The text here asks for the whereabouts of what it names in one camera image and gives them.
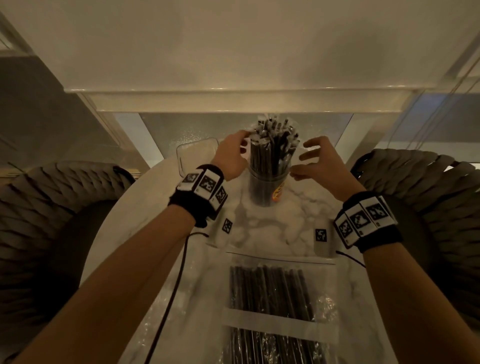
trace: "hand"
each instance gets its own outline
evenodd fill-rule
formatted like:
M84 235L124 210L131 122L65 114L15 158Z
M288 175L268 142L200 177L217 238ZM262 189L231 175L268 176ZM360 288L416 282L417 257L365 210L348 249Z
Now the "hand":
M226 181L237 178L247 168L247 160L240 154L246 152L242 146L247 146L245 138L249 135L250 132L239 130L227 136L218 146L211 163L222 170Z
M326 136L307 140L303 146L306 148L320 146L299 157L302 161L318 157L318 162L292 166L290 175L296 181L312 178L342 202L347 201L357 192L365 191L365 187L345 167L342 158Z

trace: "marble table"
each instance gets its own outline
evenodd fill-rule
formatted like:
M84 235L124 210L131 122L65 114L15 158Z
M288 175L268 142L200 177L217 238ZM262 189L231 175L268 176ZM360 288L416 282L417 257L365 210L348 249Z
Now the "marble table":
M220 247L214 248L205 244L203 236L190 238L179 291L152 363L211 363L218 360L212 353L217 351L222 335L218 312L222 309L225 292L220 287L228 284L226 279L232 253L311 262L319 266L322 262L328 262L330 266L334 264L336 292L332 299L336 302L338 362L396 363L365 269L346 257L332 255L331 246L314 249L313 229L332 219L341 204L315 182L295 182L288 177L277 205L258 207L249 199L248 177L248 171L245 171L227 185L228 205L224 210L234 220L227 243L210 242L210 245ZM177 160L167 158L128 189L98 231L84 267L82 282L118 246L165 208L180 179ZM362 260L356 249L350 249L348 254ZM125 349L120 363L143 363L170 298L179 261L180 258Z

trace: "person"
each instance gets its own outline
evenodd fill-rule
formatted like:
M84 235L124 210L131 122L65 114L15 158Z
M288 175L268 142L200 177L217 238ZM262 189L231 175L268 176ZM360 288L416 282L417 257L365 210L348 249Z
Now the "person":
M229 135L211 161L227 181L247 167L240 153L248 135ZM328 138L304 146L320 148L300 160L318 160L292 166L296 181L311 178L342 202L365 191ZM14 363L116 363L194 225L186 209L169 205L95 270ZM400 363L480 363L478 339L401 243L368 249L363 258Z

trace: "marble tabletop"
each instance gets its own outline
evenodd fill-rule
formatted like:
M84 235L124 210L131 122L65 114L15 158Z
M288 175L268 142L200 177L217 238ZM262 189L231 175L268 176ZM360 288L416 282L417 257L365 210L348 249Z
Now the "marble tabletop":
M166 333L162 332L165 340L160 340L152 363L207 363L213 360L199 361L198 358L208 357L208 351L216 344L211 327L212 320L218 317L215 311L221 309L222 302L215 289L225 284L228 273L222 269L225 269L225 262L228 264L229 252L279 260L334 263L338 362L396 363L365 269L346 257L336 257L334 250L342 250L338 243L336 246L331 243L314 246L314 229L323 227L334 218L341 204L312 180L296 182L287 177L280 201L273 207L258 207L250 200L246 188L248 173L246 170L226 186L228 204L223 210L234 222L226 244L217 238L211 242L221 245L216 249L204 244L202 236L190 238L182 281L168 317L169 321L172 317L172 323L165 326ZM82 282L118 246L165 208L180 180L177 160L167 158L127 190L98 231L85 263ZM348 254L362 261L357 249L350 249ZM170 298L179 261L139 325L120 363L143 363ZM183 320L181 325L178 324L179 317ZM205 335L199 334L199 327L204 328ZM198 337L204 337L204 340L198 340ZM185 340L189 342L188 351L182 349Z

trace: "round table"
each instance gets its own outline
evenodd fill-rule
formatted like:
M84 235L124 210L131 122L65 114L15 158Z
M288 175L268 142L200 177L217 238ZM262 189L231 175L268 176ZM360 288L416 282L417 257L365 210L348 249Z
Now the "round table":
M292 161L294 164L298 163L300 154L301 151L296 153L296 160ZM169 196L180 180L177 160L167 158L151 168L126 191L98 231L85 263L82 282L117 247L166 207ZM341 208L340 202L312 180L295 182L288 177L277 205L258 207L245 192L246 183L248 171L229 181L226 186L228 204L235 213L227 251L260 257L288 256L300 261L325 259L315 254L313 229L316 224L325 224L325 219L334 218ZM195 321L191 319L193 315L197 317L196 326L208 324L207 321L202 322L208 319L202 310L214 303L203 301L192 308L189 306L189 300L192 299L190 294L194 287L207 279L205 277L208 274L216 274L208 267L212 261L219 259L220 254L219 249L207 246L202 239L202 236L190 238L182 282L169 315L169 318L176 314L185 315L188 308L189 320ZM350 249L348 254L362 260L357 249ZM132 337L120 363L143 363L170 298L179 261L180 258ZM336 263L337 270L338 356L346 363L395 363L395 355L386 336L365 269L346 257L330 261ZM181 350L181 345L179 343L177 351Z

